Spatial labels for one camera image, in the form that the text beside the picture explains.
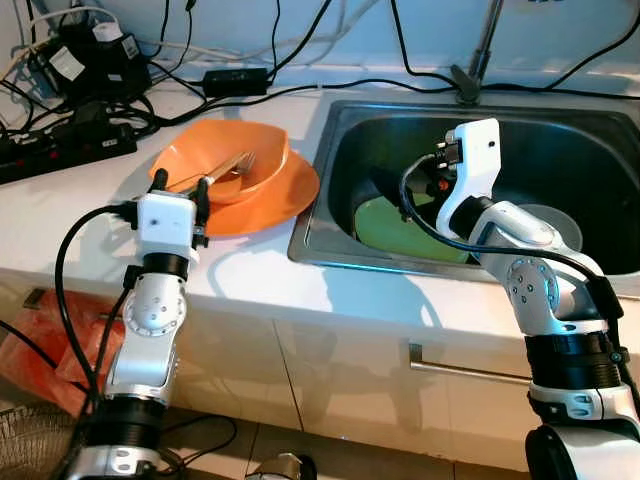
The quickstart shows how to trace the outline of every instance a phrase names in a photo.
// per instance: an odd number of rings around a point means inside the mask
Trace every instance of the fork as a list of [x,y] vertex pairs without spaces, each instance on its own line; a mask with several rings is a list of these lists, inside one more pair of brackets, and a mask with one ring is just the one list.
[[[205,173],[202,178],[204,178],[209,186],[213,185],[213,183],[222,177],[227,172],[233,173],[234,175],[244,175],[247,173],[251,167],[253,166],[253,162],[256,160],[255,152],[241,152],[233,157],[230,157],[228,160],[225,160],[223,163]],[[185,190],[182,190],[180,193],[184,195],[188,195],[193,193],[197,188],[196,184],[192,185]]]

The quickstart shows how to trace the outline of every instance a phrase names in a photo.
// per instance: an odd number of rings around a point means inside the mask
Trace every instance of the kitchen counter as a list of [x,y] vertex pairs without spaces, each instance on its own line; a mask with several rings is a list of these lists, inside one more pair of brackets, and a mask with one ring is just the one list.
[[[174,87],[164,88],[150,96],[161,115],[175,115],[195,102]],[[336,99],[453,103],[449,94],[421,95],[390,88],[316,90],[208,116],[284,128],[292,148],[312,162],[329,106]],[[640,124],[637,105],[620,101],[491,94],[483,97],[483,103],[616,110]],[[52,285],[57,249],[72,223],[90,209],[146,191],[150,183],[147,171],[155,157],[184,128],[186,125],[160,130],[139,142],[138,152],[131,155],[0,186],[0,281]],[[294,263],[287,258],[293,224],[292,219],[253,235],[214,238],[207,250],[200,250],[200,263],[190,274],[191,304],[212,312],[267,318],[322,321],[323,316],[331,315],[370,325],[437,326],[444,339],[455,332],[511,339],[521,336],[498,285]],[[69,249],[65,287],[116,295],[126,265],[134,261],[133,253],[129,226],[115,218],[99,217]],[[622,336],[637,355],[640,329],[633,325],[640,320],[640,303],[625,300],[623,307],[629,320],[621,322]]]

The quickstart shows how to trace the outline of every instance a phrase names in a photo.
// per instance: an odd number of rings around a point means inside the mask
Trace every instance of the plastic bag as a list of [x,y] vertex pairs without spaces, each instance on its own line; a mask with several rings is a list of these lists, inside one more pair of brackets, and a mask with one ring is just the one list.
[[[76,292],[67,292],[65,298],[80,345],[89,364],[94,368],[106,322],[100,318],[100,314],[111,311],[112,304],[107,300]],[[85,394],[71,382],[85,386],[87,382],[62,326],[55,292],[47,291],[39,305],[39,310],[21,310],[13,326],[37,343],[57,363],[58,368],[53,370],[21,340],[8,335],[0,346],[0,375],[77,416]],[[116,322],[98,375],[100,388],[123,339],[124,327],[121,322]]]

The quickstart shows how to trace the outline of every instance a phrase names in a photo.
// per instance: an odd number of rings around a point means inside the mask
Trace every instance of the wire basket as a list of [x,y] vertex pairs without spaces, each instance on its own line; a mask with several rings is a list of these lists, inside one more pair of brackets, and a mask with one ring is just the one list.
[[46,480],[65,454],[75,419],[50,403],[0,413],[0,480]]

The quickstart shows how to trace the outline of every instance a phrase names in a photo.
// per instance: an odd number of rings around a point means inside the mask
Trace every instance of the stainless steel sink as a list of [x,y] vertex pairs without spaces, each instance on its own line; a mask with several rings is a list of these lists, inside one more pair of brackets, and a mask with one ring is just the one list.
[[433,151],[447,130],[487,117],[500,121],[503,163],[494,199],[562,210],[582,231],[582,251],[605,273],[640,271],[640,133],[626,115],[353,101],[331,106],[314,163],[320,193],[298,217],[290,258],[491,281],[477,265],[384,252],[363,245],[354,232],[356,208],[380,195],[369,178],[372,166],[400,172]]

